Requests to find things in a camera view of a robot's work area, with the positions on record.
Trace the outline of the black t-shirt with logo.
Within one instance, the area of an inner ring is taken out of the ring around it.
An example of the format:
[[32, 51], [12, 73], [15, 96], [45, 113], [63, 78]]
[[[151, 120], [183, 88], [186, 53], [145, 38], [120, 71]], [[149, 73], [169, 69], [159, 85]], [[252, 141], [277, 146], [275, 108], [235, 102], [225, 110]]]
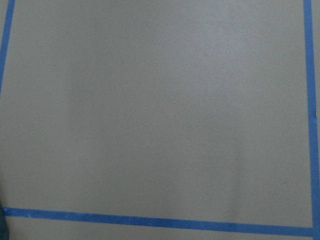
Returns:
[[9, 240], [9, 228], [2, 208], [0, 208], [0, 240]]

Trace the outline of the brown paper table mat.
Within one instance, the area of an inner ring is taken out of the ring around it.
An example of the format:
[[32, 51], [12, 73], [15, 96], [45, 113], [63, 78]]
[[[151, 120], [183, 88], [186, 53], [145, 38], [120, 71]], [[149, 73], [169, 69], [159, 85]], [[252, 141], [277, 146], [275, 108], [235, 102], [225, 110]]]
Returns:
[[3, 0], [9, 240], [317, 240], [317, 0]]

